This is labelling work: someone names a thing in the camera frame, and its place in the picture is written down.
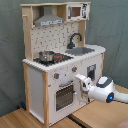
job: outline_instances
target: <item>stovetop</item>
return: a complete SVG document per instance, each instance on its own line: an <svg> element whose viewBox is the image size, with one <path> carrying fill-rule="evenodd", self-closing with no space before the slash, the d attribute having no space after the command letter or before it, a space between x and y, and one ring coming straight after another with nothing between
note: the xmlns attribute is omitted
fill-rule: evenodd
<svg viewBox="0 0 128 128"><path fill-rule="evenodd" d="M62 62L67 61L69 59L73 59L73 57L70 57L70 56L67 56L67 55L63 55L63 54L61 54L61 55L62 55L62 59L60 61L53 60L53 61L45 62L45 61L41 61L40 58L33 59L33 61L48 67L48 66L52 66L54 64L62 63Z"/></svg>

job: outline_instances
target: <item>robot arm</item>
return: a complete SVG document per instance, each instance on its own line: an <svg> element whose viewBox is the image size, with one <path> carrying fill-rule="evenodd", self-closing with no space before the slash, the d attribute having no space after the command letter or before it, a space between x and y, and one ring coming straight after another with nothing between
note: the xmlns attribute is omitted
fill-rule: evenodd
<svg viewBox="0 0 128 128"><path fill-rule="evenodd" d="M77 99L80 102L88 103L88 97L105 103L110 103L113 100L128 103L128 94L119 93L115 89L113 80L109 77L101 77L94 86L89 77L77 74L76 83Z"/></svg>

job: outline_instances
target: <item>oven handle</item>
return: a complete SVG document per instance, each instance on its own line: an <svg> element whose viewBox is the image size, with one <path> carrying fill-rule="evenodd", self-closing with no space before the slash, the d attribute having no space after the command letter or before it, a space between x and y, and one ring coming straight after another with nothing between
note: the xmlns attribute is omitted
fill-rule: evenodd
<svg viewBox="0 0 128 128"><path fill-rule="evenodd" d="M59 87L66 87L66 86L70 85L72 82L73 82L73 80L68 81L66 84L59 85Z"/></svg>

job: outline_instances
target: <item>toy sink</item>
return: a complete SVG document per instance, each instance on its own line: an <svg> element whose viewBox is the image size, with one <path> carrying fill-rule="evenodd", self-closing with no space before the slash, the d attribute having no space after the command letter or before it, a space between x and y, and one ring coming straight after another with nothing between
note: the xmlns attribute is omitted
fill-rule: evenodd
<svg viewBox="0 0 128 128"><path fill-rule="evenodd" d="M94 51L95 50L91 49L91 48L77 47L77 48L73 48L73 49L68 49L65 51L65 53L72 54L75 56L80 56L80 55L84 55L84 54L87 54L89 52L94 52Z"/></svg>

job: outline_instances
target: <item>toy kitchen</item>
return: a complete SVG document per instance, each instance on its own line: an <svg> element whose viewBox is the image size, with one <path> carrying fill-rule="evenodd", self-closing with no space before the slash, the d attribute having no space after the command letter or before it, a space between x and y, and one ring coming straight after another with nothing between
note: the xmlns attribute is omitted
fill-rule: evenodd
<svg viewBox="0 0 128 128"><path fill-rule="evenodd" d="M102 76L105 48L85 43L90 4L21 5L26 108L46 127L92 101L79 100L77 74L94 85Z"/></svg>

